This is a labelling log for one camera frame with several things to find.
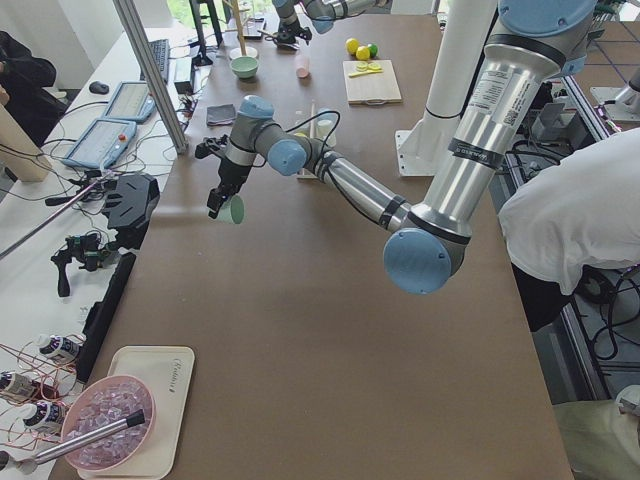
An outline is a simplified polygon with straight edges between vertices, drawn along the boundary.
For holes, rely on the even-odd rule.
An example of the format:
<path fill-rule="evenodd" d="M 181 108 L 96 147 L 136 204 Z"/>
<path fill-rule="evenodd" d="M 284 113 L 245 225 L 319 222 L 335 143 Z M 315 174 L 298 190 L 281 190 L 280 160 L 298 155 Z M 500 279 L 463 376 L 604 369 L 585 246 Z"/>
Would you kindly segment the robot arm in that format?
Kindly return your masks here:
<path fill-rule="evenodd" d="M 211 217 L 240 191 L 257 157 L 280 174 L 311 171 L 363 216 L 390 232 L 384 267 L 413 294 L 441 288 L 461 266 L 473 212 L 548 79 L 579 71 L 586 58 L 591 1 L 455 1 L 440 46 L 423 119 L 419 155 L 435 157 L 425 198 L 409 204 L 326 142 L 284 131 L 273 106 L 249 95 L 215 153 L 220 182 Z"/>
<path fill-rule="evenodd" d="M 385 0 L 278 0 L 272 5 L 279 17 L 278 29 L 270 35 L 270 40 L 278 47 L 297 49 L 299 40 L 309 44 L 313 33 L 301 24 L 296 6 L 300 5 L 304 14 L 318 34 L 333 28 L 337 20 L 352 18 L 372 8 L 385 8 L 391 1 Z"/>

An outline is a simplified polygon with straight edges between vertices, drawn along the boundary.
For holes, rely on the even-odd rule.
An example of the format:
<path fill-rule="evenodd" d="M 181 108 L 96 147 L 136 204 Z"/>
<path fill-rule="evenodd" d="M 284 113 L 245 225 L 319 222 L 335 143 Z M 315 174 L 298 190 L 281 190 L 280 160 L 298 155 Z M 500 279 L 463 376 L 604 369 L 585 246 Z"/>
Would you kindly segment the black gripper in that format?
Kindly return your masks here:
<path fill-rule="evenodd" d="M 287 50 L 298 50 L 297 38 L 305 41 L 309 44 L 313 35 L 310 29 L 302 29 L 299 22 L 285 24 L 281 22 L 277 31 L 277 39 L 274 40 L 274 44 L 278 48 Z"/>
<path fill-rule="evenodd" d="M 239 165 L 228 157 L 221 159 L 218 168 L 219 185 L 210 191 L 207 199 L 209 217 L 217 217 L 223 206 L 223 196 L 230 199 L 238 194 L 251 172 L 250 165 Z"/>

